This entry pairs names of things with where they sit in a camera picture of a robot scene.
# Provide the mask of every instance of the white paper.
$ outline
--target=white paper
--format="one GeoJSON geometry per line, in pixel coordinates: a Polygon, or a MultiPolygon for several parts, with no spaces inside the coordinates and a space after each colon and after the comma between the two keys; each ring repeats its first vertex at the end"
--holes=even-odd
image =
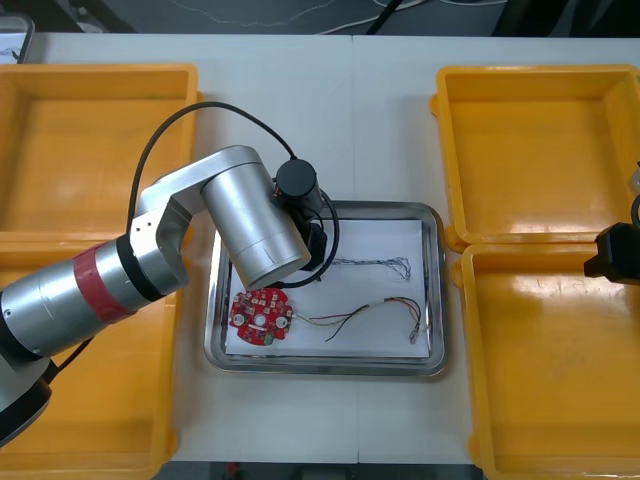
{"type": "MultiPolygon", "coordinates": [[[[325,220],[331,248],[333,228],[325,220]]],[[[306,287],[286,289],[294,313],[316,317],[348,313],[365,304],[382,302],[386,297],[408,297],[422,309],[425,324],[424,267],[422,258],[422,223],[419,220],[341,220],[340,245],[336,258],[386,260],[405,257],[411,265],[410,281],[382,265],[332,265],[321,282],[306,287]]],[[[309,272],[296,272],[286,281],[298,281],[309,272]]],[[[235,268],[231,276],[231,298],[244,292],[235,268]]],[[[408,308],[397,302],[375,306],[350,319],[331,341],[325,342],[340,325],[317,327],[294,318],[284,340],[274,339],[268,346],[246,343],[229,327],[226,339],[228,354],[278,356],[356,356],[418,357],[428,356],[424,329],[411,344],[409,334],[415,327],[408,308]]]]}
{"type": "Polygon", "coordinates": [[[0,34],[0,64],[18,63],[16,57],[20,56],[20,50],[22,49],[26,36],[26,33],[0,34]]]}

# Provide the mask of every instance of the electronic component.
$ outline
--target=electronic component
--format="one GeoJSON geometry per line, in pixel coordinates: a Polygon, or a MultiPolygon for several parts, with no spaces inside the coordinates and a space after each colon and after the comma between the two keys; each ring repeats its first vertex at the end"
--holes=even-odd
{"type": "Polygon", "coordinates": [[[239,293],[233,298],[229,325],[238,329],[238,337],[252,345],[265,346],[274,339],[284,340],[293,317],[288,301],[287,295],[277,288],[239,293]]]}

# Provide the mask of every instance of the silver cylinder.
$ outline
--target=silver cylinder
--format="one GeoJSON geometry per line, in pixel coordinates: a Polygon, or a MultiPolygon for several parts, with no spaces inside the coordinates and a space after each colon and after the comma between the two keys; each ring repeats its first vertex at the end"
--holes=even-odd
{"type": "Polygon", "coordinates": [[[28,275],[2,292],[4,321],[29,352],[50,357],[100,332],[112,323],[105,317],[114,317],[113,311],[101,310],[105,297],[109,299],[107,308],[115,305],[130,313],[149,303],[127,276],[115,240],[82,255],[95,255],[95,263],[84,272],[90,277],[89,290],[98,298],[97,304],[92,304],[89,296],[87,300],[87,291],[78,285],[79,271],[74,266],[80,256],[28,275]]]}
{"type": "Polygon", "coordinates": [[[311,259],[291,217],[271,202],[273,192],[262,163],[229,169],[202,189],[207,210],[247,290],[271,285],[311,259]]]}

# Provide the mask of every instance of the black cord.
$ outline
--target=black cord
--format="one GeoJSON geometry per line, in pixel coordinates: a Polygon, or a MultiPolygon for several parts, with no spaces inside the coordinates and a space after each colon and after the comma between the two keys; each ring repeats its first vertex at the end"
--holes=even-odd
{"type": "Polygon", "coordinates": [[[378,33],[378,30],[380,30],[380,27],[382,27],[387,22],[387,20],[389,20],[389,17],[393,15],[393,13],[396,11],[396,9],[400,6],[401,3],[402,3],[402,0],[391,0],[387,4],[387,6],[384,7],[384,10],[382,10],[382,13],[378,16],[378,18],[376,18],[376,20],[373,22],[373,25],[369,27],[366,34],[375,35],[376,33],[378,33]]]}
{"type": "Polygon", "coordinates": [[[640,195],[638,195],[631,204],[631,223],[640,230],[640,218],[638,217],[638,209],[640,208],[640,195]]]}
{"type": "Polygon", "coordinates": [[[315,210],[308,208],[307,210],[309,210],[311,213],[313,213],[313,216],[316,217],[318,219],[318,221],[320,222],[320,231],[322,232],[322,236],[324,237],[324,220],[322,220],[322,217],[320,216],[320,214],[318,212],[316,212],[315,210]]]}
{"type": "Polygon", "coordinates": [[[369,308],[369,306],[370,306],[369,304],[367,304],[367,305],[363,305],[363,306],[361,306],[360,308],[358,308],[357,310],[354,310],[353,312],[351,312],[351,313],[347,316],[347,318],[345,318],[345,319],[342,321],[342,323],[341,323],[341,324],[340,324],[340,326],[338,327],[338,330],[336,330],[336,331],[334,332],[334,334],[333,334],[333,335],[331,335],[329,338],[327,338],[327,339],[325,340],[325,342],[328,342],[328,341],[330,341],[330,340],[333,340],[333,339],[336,337],[336,335],[337,335],[338,333],[340,333],[340,330],[342,330],[342,327],[344,327],[345,323],[347,323],[351,318],[355,317],[355,316],[356,316],[358,313],[360,313],[362,310],[365,310],[365,309],[369,308]]]}
{"type": "Polygon", "coordinates": [[[58,367],[58,373],[60,373],[62,370],[64,370],[65,368],[67,368],[71,362],[73,362],[78,355],[80,355],[82,353],[82,351],[87,348],[89,346],[89,344],[91,343],[91,340],[93,340],[93,337],[85,340],[84,342],[82,342],[80,345],[78,345],[78,348],[76,348],[71,355],[69,355],[64,362],[62,362],[60,364],[60,366],[58,367]]]}
{"type": "Polygon", "coordinates": [[[131,185],[131,195],[129,197],[129,209],[127,211],[127,233],[131,232],[131,224],[133,223],[133,217],[136,214],[136,202],[138,200],[138,190],[140,188],[142,171],[144,169],[145,163],[147,162],[147,159],[149,158],[151,149],[156,144],[160,136],[165,132],[165,130],[169,128],[176,120],[183,117],[187,113],[193,112],[195,110],[200,110],[202,108],[222,108],[224,110],[229,110],[231,112],[237,113],[238,115],[258,125],[260,128],[262,128],[267,133],[269,133],[273,138],[275,138],[278,142],[280,142],[280,145],[284,147],[284,149],[287,151],[287,153],[289,153],[289,156],[292,159],[298,158],[296,157],[295,153],[293,153],[293,150],[291,149],[289,144],[287,144],[287,142],[285,142],[284,139],[280,135],[278,135],[278,133],[275,130],[273,130],[269,125],[267,125],[263,121],[259,120],[258,118],[254,117],[250,113],[247,113],[238,107],[234,107],[233,105],[229,105],[228,103],[223,103],[223,102],[199,102],[199,103],[194,103],[193,105],[189,105],[188,107],[184,107],[183,109],[178,110],[176,113],[174,113],[169,118],[167,118],[164,121],[164,123],[158,127],[158,129],[149,139],[149,142],[147,142],[147,146],[144,147],[144,150],[142,151],[142,155],[140,156],[140,160],[138,161],[138,166],[136,167],[136,173],[133,176],[133,184],[131,185]]]}
{"type": "Polygon", "coordinates": [[[400,298],[402,300],[405,300],[405,301],[415,305],[415,308],[418,309],[418,320],[420,320],[422,318],[422,309],[420,308],[420,305],[418,304],[418,302],[416,302],[414,299],[409,298],[409,297],[392,297],[392,298],[400,298]]]}
{"type": "Polygon", "coordinates": [[[319,280],[320,277],[327,271],[327,269],[331,266],[333,259],[336,258],[336,253],[338,252],[338,244],[340,242],[340,221],[338,219],[338,212],[336,212],[335,207],[333,206],[333,202],[329,198],[324,190],[320,190],[322,194],[322,198],[324,199],[327,207],[329,207],[329,211],[331,212],[331,219],[333,220],[333,244],[331,246],[331,251],[329,252],[329,256],[324,261],[322,266],[316,270],[313,275],[305,278],[304,280],[300,280],[299,282],[276,282],[273,285],[270,285],[271,288],[300,288],[305,285],[309,285],[316,280],[319,280]]]}

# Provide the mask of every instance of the yellow tray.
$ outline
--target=yellow tray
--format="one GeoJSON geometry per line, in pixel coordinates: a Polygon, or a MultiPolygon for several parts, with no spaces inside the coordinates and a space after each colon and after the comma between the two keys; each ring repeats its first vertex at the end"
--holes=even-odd
{"type": "Polygon", "coordinates": [[[452,248],[589,243],[629,222],[640,160],[630,66],[448,67],[437,77],[452,248]]]}
{"type": "MultiPolygon", "coordinates": [[[[192,65],[0,67],[0,242],[120,235],[147,140],[197,94],[192,65]]],[[[162,135],[143,188],[191,161],[194,131],[162,135]]]]}
{"type": "MultiPolygon", "coordinates": [[[[0,286],[121,235],[147,140],[197,94],[191,65],[0,67],[0,286]]],[[[167,131],[142,188],[192,160],[194,131],[194,116],[167,131]]],[[[177,446],[177,303],[98,335],[55,379],[44,414],[0,451],[0,478],[153,477],[177,446]]]]}
{"type": "Polygon", "coordinates": [[[472,245],[454,268],[490,480],[640,472],[640,289],[585,278],[595,252],[472,245]]]}

